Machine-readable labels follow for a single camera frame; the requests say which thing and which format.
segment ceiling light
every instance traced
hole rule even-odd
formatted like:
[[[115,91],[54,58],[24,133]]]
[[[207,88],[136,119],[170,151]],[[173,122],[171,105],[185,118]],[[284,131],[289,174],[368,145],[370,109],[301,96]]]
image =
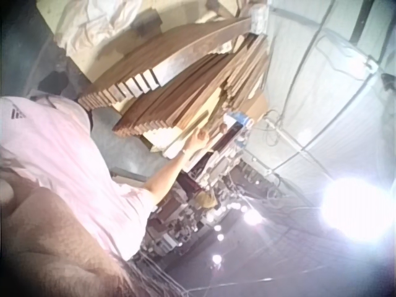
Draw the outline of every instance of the ceiling light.
[[[216,264],[216,265],[218,265],[218,264],[220,264],[221,262],[222,262],[222,257],[221,257],[221,255],[214,255],[213,257],[212,257],[212,261]]]
[[[214,219],[215,219],[215,218],[213,218],[213,215],[211,215],[210,213],[207,214],[206,220],[207,220],[209,223],[212,223],[212,222],[214,221]]]
[[[379,239],[394,220],[394,204],[387,193],[355,178],[332,183],[321,211],[332,228],[361,242]]]
[[[245,222],[251,226],[258,225],[259,223],[262,222],[262,216],[259,214],[259,212],[255,209],[250,209],[248,210],[244,215],[243,219]]]
[[[231,208],[233,209],[241,209],[241,204],[237,202],[231,203]]]

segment wooden board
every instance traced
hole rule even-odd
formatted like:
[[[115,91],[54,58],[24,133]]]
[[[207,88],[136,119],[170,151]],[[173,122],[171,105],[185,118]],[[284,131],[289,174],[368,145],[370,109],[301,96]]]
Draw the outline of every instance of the wooden board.
[[[154,74],[152,79],[164,86],[209,51],[248,32],[250,25],[250,18],[246,18],[176,27],[129,53],[107,70],[92,88],[103,90],[143,73],[146,76]]]

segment wire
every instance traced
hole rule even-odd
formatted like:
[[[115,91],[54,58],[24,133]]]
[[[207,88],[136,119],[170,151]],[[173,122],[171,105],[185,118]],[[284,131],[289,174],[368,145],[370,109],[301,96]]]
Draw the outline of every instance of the wire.
[[[300,72],[301,72],[301,70],[302,70],[302,68],[303,68],[303,66],[305,64],[305,62],[306,62],[306,60],[307,60],[307,58],[308,58],[308,56],[309,56],[309,54],[311,52],[311,49],[314,46],[314,44],[315,44],[315,42],[317,40],[317,37],[319,36],[319,33],[322,31],[323,26],[326,23],[326,20],[329,17],[329,15],[330,15],[333,7],[334,7],[334,4],[335,4],[335,0],[332,0],[332,2],[329,4],[329,6],[328,6],[328,8],[326,10],[325,15],[323,16],[323,19],[322,19],[322,22],[321,22],[319,28],[317,29],[317,31],[315,32],[314,36],[312,37],[311,42],[308,44],[308,47],[307,47],[307,49],[306,49],[306,51],[305,51],[305,53],[303,55],[303,58],[301,59],[299,65],[298,65],[297,71],[296,71],[296,73],[295,73],[295,75],[293,77],[293,80],[291,81],[291,84],[289,86],[289,90],[288,90],[288,93],[286,95],[285,102],[283,104],[282,112],[280,113],[280,118],[279,118],[278,122],[276,123],[276,126],[278,126],[278,127],[281,127],[282,124],[283,124],[283,118],[285,117],[285,111],[286,111],[286,108],[287,108],[289,100],[290,100],[291,92],[292,92],[293,87],[295,86],[295,83],[297,81],[297,77],[299,76],[299,74],[300,74]]]
[[[355,79],[355,80],[357,80],[357,81],[359,81],[359,82],[364,81],[364,79],[359,79],[359,78],[357,78],[357,77],[351,75],[350,73],[347,73],[347,71],[344,71],[344,70],[341,70],[341,69],[337,69],[337,68],[334,66],[334,64],[333,64],[332,60],[330,59],[330,57],[329,57],[324,51],[322,51],[322,50],[321,50],[320,48],[318,48],[318,47],[316,48],[316,50],[317,50],[318,52],[320,52],[320,53],[326,58],[326,61],[329,63],[330,67],[331,67],[334,71],[337,71],[337,72],[340,72],[340,73],[342,73],[342,74],[345,74],[345,75],[347,75],[348,77],[351,77],[352,79]]]

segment floor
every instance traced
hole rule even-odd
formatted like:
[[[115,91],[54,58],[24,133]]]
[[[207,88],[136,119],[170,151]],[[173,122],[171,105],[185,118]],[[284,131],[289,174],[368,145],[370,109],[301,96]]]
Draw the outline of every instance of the floor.
[[[37,89],[75,100],[90,82],[56,46],[35,1],[2,5],[6,8],[2,9],[1,95],[27,97]],[[118,167],[150,176],[167,162],[161,155],[150,153],[138,138],[116,137],[111,128],[120,115],[113,109],[94,110],[92,117],[92,138],[109,169]]]

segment man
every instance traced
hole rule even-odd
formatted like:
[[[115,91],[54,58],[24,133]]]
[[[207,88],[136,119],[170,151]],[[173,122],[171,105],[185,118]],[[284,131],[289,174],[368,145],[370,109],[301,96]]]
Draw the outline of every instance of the man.
[[[124,261],[208,135],[195,131],[136,189],[111,180],[87,115],[73,101],[3,97],[0,113],[2,271],[10,279],[3,286],[20,282],[32,296],[151,296],[127,276]]]

